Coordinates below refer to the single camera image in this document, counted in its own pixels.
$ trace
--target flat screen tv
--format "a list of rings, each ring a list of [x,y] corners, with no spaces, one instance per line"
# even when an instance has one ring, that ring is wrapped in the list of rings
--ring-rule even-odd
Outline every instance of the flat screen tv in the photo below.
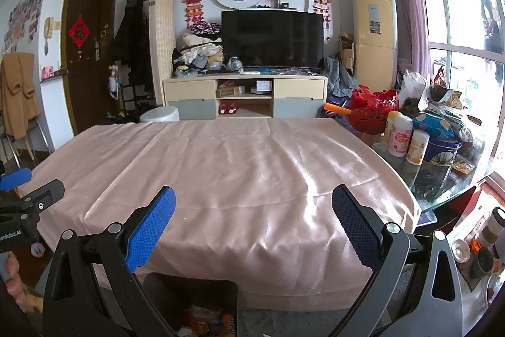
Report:
[[[293,10],[247,9],[221,13],[225,62],[244,66],[318,68],[323,57],[323,16]]]

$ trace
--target door frame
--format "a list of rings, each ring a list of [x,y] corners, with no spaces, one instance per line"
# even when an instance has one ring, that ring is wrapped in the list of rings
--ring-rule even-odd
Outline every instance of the door frame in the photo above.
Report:
[[[67,65],[67,12],[68,12],[68,2],[69,0],[63,0],[62,9],[62,29],[61,29],[61,41],[60,41],[60,52],[61,52],[61,69],[68,69]],[[110,11],[110,30],[114,34],[114,16],[116,11],[116,0],[113,0],[112,9]],[[70,98],[70,84],[68,81],[68,76],[63,77],[63,89],[65,92],[65,101],[67,103],[67,111],[70,118],[70,124],[72,125],[72,130],[74,136],[78,134],[77,126],[75,123],[74,110],[72,108],[72,100]]]

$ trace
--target vase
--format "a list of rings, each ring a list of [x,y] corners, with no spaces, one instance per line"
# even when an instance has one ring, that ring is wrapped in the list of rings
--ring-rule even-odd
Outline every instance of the vase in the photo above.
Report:
[[[272,8],[279,9],[281,7],[281,0],[272,0]]]

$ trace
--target glass table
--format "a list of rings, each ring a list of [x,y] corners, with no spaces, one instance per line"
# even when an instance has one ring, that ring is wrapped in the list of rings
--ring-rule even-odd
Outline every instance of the glass table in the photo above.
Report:
[[[411,165],[405,156],[397,158],[387,151],[384,143],[375,143],[372,149],[381,156],[405,182],[419,203],[422,213],[445,205],[489,176],[497,167],[493,158],[481,159],[468,175],[452,167],[439,166],[424,161],[420,166]]]

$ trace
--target beige coat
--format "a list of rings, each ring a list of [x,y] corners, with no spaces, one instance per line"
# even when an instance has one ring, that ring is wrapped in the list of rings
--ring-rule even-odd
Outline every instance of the beige coat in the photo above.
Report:
[[[28,122],[42,113],[33,84],[34,56],[13,52],[5,55],[0,68],[0,107],[8,135],[23,139]]]

